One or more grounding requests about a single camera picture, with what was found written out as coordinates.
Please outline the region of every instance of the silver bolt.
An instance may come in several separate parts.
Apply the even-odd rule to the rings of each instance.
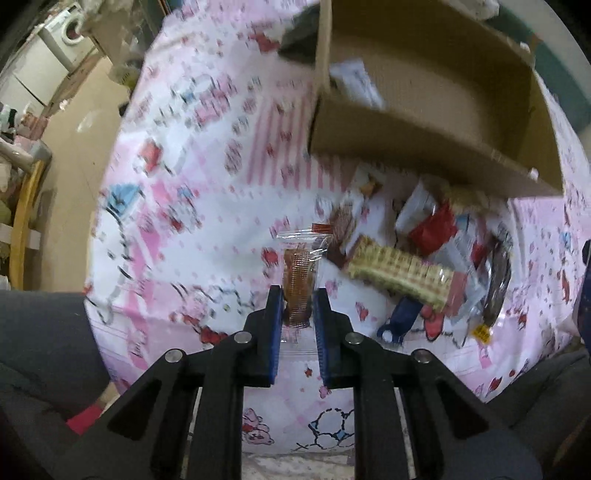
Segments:
[[[431,360],[433,360],[433,354],[429,350],[425,350],[424,348],[415,350],[413,352],[413,357],[420,364],[427,364]]]
[[[252,335],[244,330],[234,335],[234,341],[236,343],[248,343],[252,340]]]
[[[169,364],[175,364],[176,362],[180,361],[183,357],[183,351],[179,350],[178,348],[173,348],[164,354],[164,359]]]
[[[363,342],[363,335],[357,332],[349,332],[347,335],[345,335],[345,342],[347,342],[349,345],[359,345],[361,342]]]

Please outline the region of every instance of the cartoon print tablecloth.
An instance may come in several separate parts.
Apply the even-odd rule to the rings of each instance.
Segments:
[[[293,0],[189,2],[169,16],[145,59],[100,191],[92,229],[87,311],[122,391],[170,348],[210,348],[263,308],[281,281],[277,232],[326,220],[355,169],[306,153],[310,68],[277,56]],[[521,263],[484,347],[446,322],[429,340],[419,318],[401,350],[433,351],[488,401],[570,339],[589,238],[589,165],[544,87],[565,196],[501,202]],[[417,182],[390,169],[361,230],[395,245],[397,212]],[[353,327],[374,335],[394,301],[333,265],[318,282]],[[260,453],[321,452],[353,444],[350,391],[326,389],[314,355],[285,357],[270,390],[247,390],[243,446]]]

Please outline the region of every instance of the washing machine door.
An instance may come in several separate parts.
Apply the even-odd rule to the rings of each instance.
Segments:
[[[61,28],[61,39],[66,45],[78,45],[82,40],[84,40],[84,37],[80,34],[83,21],[84,18],[82,13],[75,12],[71,14],[64,22],[64,25]]]

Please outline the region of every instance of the beige floor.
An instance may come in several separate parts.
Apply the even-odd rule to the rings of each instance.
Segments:
[[[118,105],[128,98],[125,87],[108,79],[110,68],[102,59],[43,135],[53,159],[39,195],[35,227],[42,247],[30,260],[33,289],[83,288],[90,215],[121,121]]]

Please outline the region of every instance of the open cardboard box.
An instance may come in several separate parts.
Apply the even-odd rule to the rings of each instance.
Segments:
[[[385,110],[331,87],[329,66],[351,59],[363,60]],[[316,72],[311,153],[382,160],[503,197],[562,194],[529,54],[440,0],[322,0]]]

